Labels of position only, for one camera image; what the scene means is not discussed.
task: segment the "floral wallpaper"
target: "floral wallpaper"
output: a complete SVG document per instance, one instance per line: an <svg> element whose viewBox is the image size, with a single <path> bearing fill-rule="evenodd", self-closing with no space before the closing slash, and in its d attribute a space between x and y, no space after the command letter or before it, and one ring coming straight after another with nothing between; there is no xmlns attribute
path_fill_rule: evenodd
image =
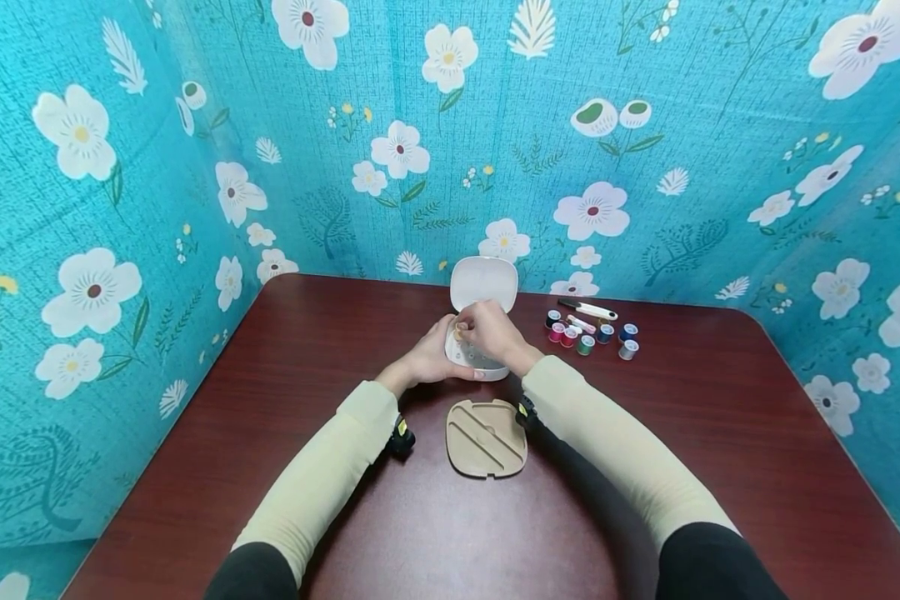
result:
<svg viewBox="0 0 900 600"><path fill-rule="evenodd" d="M751 314L900 526L900 0L10 10L0 599L63 590L269 279L472 254Z"/></svg>

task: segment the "dark red table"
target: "dark red table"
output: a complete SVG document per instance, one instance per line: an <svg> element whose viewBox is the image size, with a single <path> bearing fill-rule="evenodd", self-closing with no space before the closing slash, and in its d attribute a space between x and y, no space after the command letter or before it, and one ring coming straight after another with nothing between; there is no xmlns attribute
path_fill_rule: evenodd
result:
<svg viewBox="0 0 900 600"><path fill-rule="evenodd" d="M900 535L757 322L604 301L640 327L632 362L546 341L555 298L513 321L646 423L714 492L791 598L900 598ZM65 594L199 598L288 460L362 379L450 310L443 287L281 276L268 283ZM307 572L310 598L621 598L620 557L531 450L519 475L457 475L443 419L513 379L412 391L417 447L377 462ZM506 541L506 546L499 545Z"/></svg>

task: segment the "hand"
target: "hand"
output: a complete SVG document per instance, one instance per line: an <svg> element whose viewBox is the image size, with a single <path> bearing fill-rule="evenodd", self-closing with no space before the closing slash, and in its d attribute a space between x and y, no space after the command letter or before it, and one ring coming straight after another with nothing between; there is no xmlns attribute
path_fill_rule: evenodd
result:
<svg viewBox="0 0 900 600"><path fill-rule="evenodd" d="M540 350L524 341L499 302L470 304L461 311L457 321L467 324L467 330L461 331L464 340L506 365L516 377L523 378L543 358Z"/></svg>
<svg viewBox="0 0 900 600"><path fill-rule="evenodd" d="M473 368L456 365L450 362L444 346L448 339L448 329L454 320L453 315L446 315L430 327L430 331L420 338L417 346L407 352L391 366L384 368L377 377L393 396L400 398L405 390L419 383L435 383L446 378L467 380L483 379L483 373Z"/></svg>

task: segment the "yellow flower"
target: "yellow flower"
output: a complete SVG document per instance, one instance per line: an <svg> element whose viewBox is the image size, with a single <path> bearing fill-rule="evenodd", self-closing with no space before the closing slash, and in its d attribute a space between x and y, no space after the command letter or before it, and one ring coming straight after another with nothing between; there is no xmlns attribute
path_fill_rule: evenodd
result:
<svg viewBox="0 0 900 600"><path fill-rule="evenodd" d="M6 276L6 274L0 274L0 289L7 294L16 294L20 290L17 287L17 280L13 277Z"/></svg>

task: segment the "green thread spool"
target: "green thread spool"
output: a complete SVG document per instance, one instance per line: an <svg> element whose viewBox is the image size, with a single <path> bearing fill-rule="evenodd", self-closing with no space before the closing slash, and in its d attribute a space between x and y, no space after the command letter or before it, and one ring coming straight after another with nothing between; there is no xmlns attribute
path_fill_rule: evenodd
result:
<svg viewBox="0 0 900 600"><path fill-rule="evenodd" d="M580 336L580 340L577 341L577 354L581 356L589 356L591 352L593 352L593 345L596 343L594 339L589 335Z"/></svg>

